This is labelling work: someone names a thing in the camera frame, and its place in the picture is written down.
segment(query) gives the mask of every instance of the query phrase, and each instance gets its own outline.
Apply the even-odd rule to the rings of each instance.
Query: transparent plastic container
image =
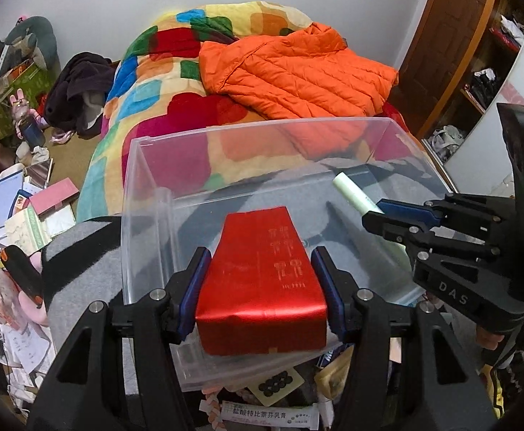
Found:
[[[326,246],[360,287],[390,302],[415,301],[421,288],[333,186],[340,171],[374,202],[423,203],[446,191],[412,138],[387,118],[273,120],[133,140],[122,218],[125,303],[165,286],[198,246],[214,254],[228,213],[279,205],[309,255]],[[329,332],[324,351],[337,344]],[[171,350],[184,391],[245,386],[320,354],[211,356],[196,329]]]

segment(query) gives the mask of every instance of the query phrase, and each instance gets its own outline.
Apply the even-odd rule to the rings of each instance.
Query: door frame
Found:
[[[486,0],[483,6],[482,14],[480,15],[478,21],[478,25],[476,26],[474,35],[470,40],[470,44],[468,45],[468,48],[466,49],[464,56],[462,56],[460,64],[456,68],[454,75],[452,76],[452,79],[450,80],[446,89],[444,90],[444,93],[439,98],[438,102],[434,106],[434,109],[428,115],[422,127],[416,133],[415,136],[418,139],[424,138],[425,135],[427,135],[428,131],[431,128],[433,128],[434,124],[436,123],[436,120],[438,120],[440,116],[440,113],[442,112],[442,110],[444,110],[444,107],[448,103],[448,100],[450,100],[450,97],[454,94],[454,91],[458,87],[458,84],[460,83],[462,77],[468,69],[468,66],[470,65],[475,51],[478,49],[478,45],[482,40],[483,33],[486,31],[486,28],[490,23],[491,12],[494,10],[495,3],[496,0]]]
[[[404,61],[402,61],[402,65],[400,66],[400,75],[402,75],[402,73],[404,73],[404,71],[408,69],[408,65],[414,55],[414,51],[418,45],[419,39],[420,37],[422,37],[422,32],[424,31],[426,22],[428,21],[428,17],[430,16],[430,11],[432,10],[433,5],[434,0],[427,0],[426,5],[424,6],[424,11],[422,12],[422,17],[419,18],[418,27],[415,30],[414,37],[412,39],[412,42],[410,43],[410,47],[408,48],[406,56],[404,57]]]

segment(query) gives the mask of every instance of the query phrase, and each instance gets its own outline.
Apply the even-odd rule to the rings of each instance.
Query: white closet door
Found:
[[[460,193],[490,195],[511,175],[497,103],[524,105],[524,45],[494,102],[445,163]]]

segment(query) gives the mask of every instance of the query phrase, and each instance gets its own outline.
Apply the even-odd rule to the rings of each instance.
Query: red bag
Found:
[[[209,354],[326,345],[326,302],[286,207],[226,217],[196,321]]]

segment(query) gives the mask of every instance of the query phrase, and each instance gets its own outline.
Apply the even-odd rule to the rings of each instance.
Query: stuffed toy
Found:
[[[42,16],[32,16],[17,22],[4,42],[0,41],[0,50],[4,45],[12,45],[20,50],[23,59],[31,54],[40,69],[50,69],[56,61],[56,38],[52,25]]]
[[[28,103],[28,100],[24,98],[24,92],[22,89],[17,90],[17,96],[11,95],[10,98],[11,103],[11,116],[13,117],[13,125],[17,129],[17,136],[19,139],[22,139],[22,133],[20,132],[20,123],[24,118],[26,118],[29,114],[34,117],[34,120],[37,122],[37,125],[40,129],[48,128],[48,123],[46,123],[46,120],[41,117],[36,110],[33,108],[30,108],[30,105]]]

